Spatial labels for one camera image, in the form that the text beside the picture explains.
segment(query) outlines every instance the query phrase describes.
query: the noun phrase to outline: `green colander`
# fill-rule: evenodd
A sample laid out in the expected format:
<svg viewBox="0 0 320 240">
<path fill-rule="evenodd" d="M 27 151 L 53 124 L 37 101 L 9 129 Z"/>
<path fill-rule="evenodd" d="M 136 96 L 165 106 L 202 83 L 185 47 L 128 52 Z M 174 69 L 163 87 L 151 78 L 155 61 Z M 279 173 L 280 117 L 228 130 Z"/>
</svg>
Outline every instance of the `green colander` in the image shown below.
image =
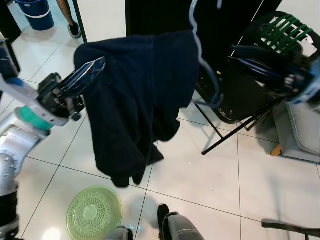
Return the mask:
<svg viewBox="0 0 320 240">
<path fill-rule="evenodd" d="M 73 240 L 103 240 L 107 233 L 120 225 L 122 205 L 110 188 L 92 186 L 72 201 L 66 225 Z"/>
</svg>

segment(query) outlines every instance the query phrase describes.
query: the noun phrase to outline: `gray cushion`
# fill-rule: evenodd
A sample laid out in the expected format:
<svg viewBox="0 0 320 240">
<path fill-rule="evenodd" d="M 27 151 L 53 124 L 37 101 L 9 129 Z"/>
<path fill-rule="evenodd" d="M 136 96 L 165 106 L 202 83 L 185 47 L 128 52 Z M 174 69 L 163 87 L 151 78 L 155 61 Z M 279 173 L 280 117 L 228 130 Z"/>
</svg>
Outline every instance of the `gray cushion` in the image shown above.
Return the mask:
<svg viewBox="0 0 320 240">
<path fill-rule="evenodd" d="M 286 105 L 294 137 L 299 148 L 320 154 L 320 114 L 311 110 L 308 104 Z"/>
<path fill-rule="evenodd" d="M 281 145 L 281 154 L 286 157 L 303 159 L 320 163 L 320 154 L 302 150 L 296 141 L 294 130 L 290 122 L 286 103 L 282 102 L 273 109 L 274 122 Z"/>
</svg>

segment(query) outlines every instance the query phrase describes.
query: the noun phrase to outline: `white floor tile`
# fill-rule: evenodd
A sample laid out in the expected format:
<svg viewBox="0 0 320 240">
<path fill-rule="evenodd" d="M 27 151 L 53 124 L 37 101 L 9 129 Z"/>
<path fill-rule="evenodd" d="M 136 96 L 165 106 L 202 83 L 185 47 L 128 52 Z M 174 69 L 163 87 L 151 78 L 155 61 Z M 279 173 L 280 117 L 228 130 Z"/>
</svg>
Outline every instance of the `white floor tile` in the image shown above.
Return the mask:
<svg viewBox="0 0 320 240">
<path fill-rule="evenodd" d="M 239 131 L 239 133 L 243 135 L 279 143 L 278 132 L 276 129 L 275 119 L 273 115 L 269 116 L 264 123 L 262 122 L 258 123 L 250 131 L 247 131 L 246 129 L 243 128 Z"/>
<path fill-rule="evenodd" d="M 0 102 L 0 115 L 6 110 L 6 108 L 10 105 L 10 103 L 14 100 L 12 96 L 7 93 L 2 94 L 1 102 Z"/>
<path fill-rule="evenodd" d="M 179 212 L 188 218 L 206 240 L 240 240 L 239 216 L 150 191 L 145 197 L 137 240 L 158 239 L 157 210 L 162 203 L 167 204 L 171 212 Z"/>
<path fill-rule="evenodd" d="M 100 172 L 96 167 L 91 127 L 88 117 L 85 118 L 61 165 L 67 168 L 110 179 L 109 176 Z M 151 166 L 148 166 L 144 173 L 143 180 L 139 185 L 140 188 L 147 188 L 150 173 Z M 132 178 L 130 179 L 130 184 L 135 185 Z"/>
<path fill-rule="evenodd" d="M 241 216 L 320 226 L 316 164 L 272 157 L 277 143 L 238 135 Z"/>
<path fill-rule="evenodd" d="M 115 188 L 109 179 L 59 167 L 23 238 L 70 239 L 66 223 L 68 208 L 82 190 L 97 185 L 109 187 L 117 192 L 123 207 L 121 224 L 137 229 L 146 190 L 134 186 L 125 189 Z"/>
<path fill-rule="evenodd" d="M 57 166 L 46 162 L 26 158 L 16 180 L 18 188 L 19 234 L 25 231 L 38 203 L 54 176 Z"/>
<path fill-rule="evenodd" d="M 29 81 L 58 48 L 58 44 L 20 36 L 12 44 L 19 62 L 19 78 Z"/>
<path fill-rule="evenodd" d="M 51 135 L 32 150 L 28 157 L 59 165 L 86 114 L 87 112 L 84 109 L 81 112 L 82 118 L 79 121 L 70 120 L 65 126 L 53 127 L 51 129 Z"/>
<path fill-rule="evenodd" d="M 181 120 L 176 136 L 158 144 L 164 160 L 153 165 L 148 189 L 240 214 L 237 136 L 201 155 L 219 139 L 212 127 Z"/>
<path fill-rule="evenodd" d="M 31 87 L 33 87 L 34 89 L 38 89 L 37 83 L 29 82 L 28 84 Z M 11 97 L 10 95 L 8 95 L 6 93 L 4 93 L 2 97 L 4 97 L 4 99 L 1 100 L 1 108 L 0 109 L 3 109 L 3 112 L 0 115 L 0 121 L 2 121 L 4 118 L 6 118 L 16 108 L 20 108 L 20 107 L 24 106 L 20 101 L 14 99 L 13 97 Z"/>
<path fill-rule="evenodd" d="M 62 79 L 65 79 L 75 70 L 74 54 L 76 49 L 75 46 L 60 45 L 31 81 L 41 83 L 52 73 L 58 73 Z"/>
<path fill-rule="evenodd" d="M 32 27 L 29 26 L 23 31 L 22 36 L 31 39 L 39 39 L 44 42 L 51 42 L 59 45 L 74 47 L 78 47 L 84 43 L 82 37 L 74 39 L 70 36 L 70 33 L 68 32 L 67 22 L 65 22 L 63 25 L 56 24 L 54 27 L 45 31 L 33 30 Z"/>
<path fill-rule="evenodd" d="M 261 227 L 261 222 L 241 218 L 241 240 L 305 240 L 305 236 L 295 232 Z"/>
<path fill-rule="evenodd" d="M 192 98 L 193 100 L 201 100 L 202 102 L 205 102 L 197 91 L 194 92 Z M 200 107 L 216 128 L 224 129 L 228 131 L 233 131 L 234 129 L 237 128 L 237 124 L 227 124 L 221 121 L 210 107 L 207 107 L 207 106 L 200 106 Z M 180 110 L 178 118 L 195 122 L 198 124 L 204 124 L 204 125 L 210 126 L 209 122 L 200 113 L 200 111 L 197 109 L 197 107 L 193 102 L 190 103 L 188 108 L 182 108 Z"/>
</svg>

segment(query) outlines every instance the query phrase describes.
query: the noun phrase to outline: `black shoe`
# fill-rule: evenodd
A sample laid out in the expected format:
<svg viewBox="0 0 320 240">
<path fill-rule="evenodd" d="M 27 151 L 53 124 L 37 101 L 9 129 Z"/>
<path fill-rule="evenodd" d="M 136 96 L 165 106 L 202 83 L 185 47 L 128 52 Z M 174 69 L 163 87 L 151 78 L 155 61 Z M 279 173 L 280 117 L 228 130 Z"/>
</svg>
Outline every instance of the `black shoe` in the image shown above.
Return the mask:
<svg viewBox="0 0 320 240">
<path fill-rule="evenodd" d="M 170 213 L 169 207 L 166 204 L 160 204 L 158 207 L 158 224 L 159 224 L 159 239 L 164 239 L 163 222 L 165 217 Z"/>
<path fill-rule="evenodd" d="M 78 39 L 81 37 L 80 27 L 76 22 L 73 23 L 73 26 L 68 25 L 68 31 L 71 37 L 74 39 Z"/>
</svg>

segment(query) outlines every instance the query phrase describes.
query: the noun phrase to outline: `chair leg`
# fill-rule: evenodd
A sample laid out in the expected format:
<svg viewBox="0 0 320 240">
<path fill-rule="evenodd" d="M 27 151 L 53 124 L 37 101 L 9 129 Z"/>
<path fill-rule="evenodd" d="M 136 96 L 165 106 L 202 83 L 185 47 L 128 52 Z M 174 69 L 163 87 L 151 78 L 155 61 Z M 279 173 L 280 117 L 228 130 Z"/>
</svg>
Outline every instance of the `chair leg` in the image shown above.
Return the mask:
<svg viewBox="0 0 320 240">
<path fill-rule="evenodd" d="M 276 146 L 276 148 L 270 153 L 270 155 L 271 155 L 272 157 L 278 156 L 278 155 L 281 154 L 281 150 L 282 150 L 282 148 L 281 148 L 281 145 L 279 144 L 279 145 Z"/>
</svg>

